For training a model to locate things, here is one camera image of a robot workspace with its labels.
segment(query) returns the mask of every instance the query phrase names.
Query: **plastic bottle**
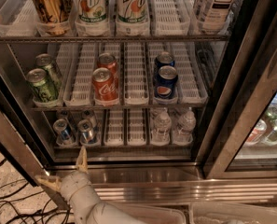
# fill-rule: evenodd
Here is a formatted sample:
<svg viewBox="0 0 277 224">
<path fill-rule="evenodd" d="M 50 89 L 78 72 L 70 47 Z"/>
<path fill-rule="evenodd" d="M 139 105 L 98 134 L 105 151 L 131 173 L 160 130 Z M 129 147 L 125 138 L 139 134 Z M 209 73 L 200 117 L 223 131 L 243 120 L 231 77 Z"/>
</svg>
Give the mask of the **plastic bottle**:
<svg viewBox="0 0 277 224">
<path fill-rule="evenodd" d="M 173 132 L 173 142 L 177 145 L 188 145 L 191 143 L 195 126 L 196 119 L 194 112 L 188 110 L 186 114 L 180 116 L 177 122 L 176 129 Z"/>
<path fill-rule="evenodd" d="M 154 129 L 152 131 L 152 143 L 154 145 L 163 146 L 169 144 L 169 132 L 172 127 L 172 120 L 168 113 L 163 111 L 154 119 Z"/>
</svg>

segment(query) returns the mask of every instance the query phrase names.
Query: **refrigerator door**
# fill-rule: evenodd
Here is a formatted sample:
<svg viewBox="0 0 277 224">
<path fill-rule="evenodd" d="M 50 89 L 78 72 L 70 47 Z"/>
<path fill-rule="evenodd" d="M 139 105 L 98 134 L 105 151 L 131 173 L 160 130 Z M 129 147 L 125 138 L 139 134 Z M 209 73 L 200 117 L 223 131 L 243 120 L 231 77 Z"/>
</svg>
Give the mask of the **refrigerator door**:
<svg viewBox="0 0 277 224">
<path fill-rule="evenodd" d="M 277 14 L 204 172 L 207 178 L 277 176 Z"/>
</svg>

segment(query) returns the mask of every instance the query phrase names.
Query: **refrigerator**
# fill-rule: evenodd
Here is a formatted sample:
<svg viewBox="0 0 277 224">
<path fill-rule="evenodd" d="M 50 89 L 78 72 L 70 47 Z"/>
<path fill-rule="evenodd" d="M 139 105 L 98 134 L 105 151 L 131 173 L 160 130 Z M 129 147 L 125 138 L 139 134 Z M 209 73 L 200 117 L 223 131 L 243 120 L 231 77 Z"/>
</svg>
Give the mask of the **refrigerator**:
<svg viewBox="0 0 277 224">
<path fill-rule="evenodd" d="M 107 34 L 83 35 L 77 30 L 81 24 L 71 22 L 71 34 L 52 36 L 40 30 L 30 8 L 24 26 L 12 22 L 9 14 L 19 18 L 29 0 L 0 0 L 0 151 L 34 186 L 36 175 L 64 177 L 76 169 L 83 145 L 76 125 L 92 110 L 97 134 L 93 145 L 84 145 L 90 180 L 102 200 L 156 206 L 277 202 L 277 140 L 265 141 L 277 126 L 264 120 L 268 108 L 277 107 L 277 0 L 234 0 L 223 31 L 214 35 L 188 30 L 187 22 L 195 25 L 194 0 L 172 0 L 176 12 L 168 18 L 181 18 L 183 35 L 163 26 L 162 3 L 147 0 L 147 27 L 133 36 L 123 34 L 112 1 Z M 174 98 L 164 104 L 152 82 L 163 50 L 174 56 L 179 71 Z M 114 53 L 119 64 L 118 98 L 109 106 L 96 103 L 91 85 L 104 52 Z M 62 73 L 59 98 L 50 106 L 38 102 L 26 82 L 43 53 Z M 172 121 L 164 144 L 153 140 L 158 110 Z M 188 111 L 196 126 L 188 144 L 181 145 L 173 132 Z M 68 146 L 53 128 L 59 112 L 75 125 L 75 142 Z M 261 120 L 267 128 L 249 145 Z M 58 193 L 42 188 L 66 207 Z"/>
</svg>

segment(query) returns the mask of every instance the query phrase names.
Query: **speckled floor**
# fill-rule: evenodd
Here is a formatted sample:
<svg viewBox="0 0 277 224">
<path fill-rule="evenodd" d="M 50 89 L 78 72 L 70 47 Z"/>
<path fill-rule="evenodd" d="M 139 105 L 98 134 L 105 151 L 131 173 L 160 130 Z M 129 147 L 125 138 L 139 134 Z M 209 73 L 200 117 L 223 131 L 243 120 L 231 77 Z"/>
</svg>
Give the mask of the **speckled floor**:
<svg viewBox="0 0 277 224">
<path fill-rule="evenodd" d="M 0 162 L 3 161 L 4 156 L 0 154 Z M 17 209 L 20 214 L 33 214 L 35 212 L 44 211 L 45 213 L 56 208 L 56 205 L 53 201 L 49 202 L 49 196 L 40 188 L 32 187 L 31 185 L 26 185 L 27 182 L 24 178 L 18 173 L 15 168 L 8 162 L 0 166 L 0 224 L 60 224 L 64 221 L 65 213 L 54 216 L 52 219 L 49 219 L 51 215 L 41 219 L 42 216 L 38 215 L 37 217 L 30 218 L 24 217 L 23 219 L 19 218 L 13 221 L 10 221 L 13 217 L 17 215 L 13 206 Z M 15 192 L 16 190 L 23 188 L 21 191 L 16 193 L 13 196 L 4 198 L 5 196 Z M 277 209 L 276 203 L 270 204 L 261 204 L 261 206 L 267 206 L 268 208 Z M 68 223 L 74 223 L 73 215 L 69 216 Z"/>
</svg>

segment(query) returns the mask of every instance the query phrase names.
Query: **metal frame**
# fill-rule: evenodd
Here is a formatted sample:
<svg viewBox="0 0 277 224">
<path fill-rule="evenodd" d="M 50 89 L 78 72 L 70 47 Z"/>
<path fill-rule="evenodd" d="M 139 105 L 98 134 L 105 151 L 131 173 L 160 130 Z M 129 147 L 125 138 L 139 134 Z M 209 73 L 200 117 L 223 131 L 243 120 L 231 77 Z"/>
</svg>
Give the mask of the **metal frame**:
<svg viewBox="0 0 277 224">
<path fill-rule="evenodd" d="M 214 148 L 204 166 L 206 178 L 275 177 L 277 167 L 264 163 L 253 170 L 230 171 L 229 166 L 242 147 L 266 105 L 277 91 L 277 13 L 230 109 Z"/>
</svg>

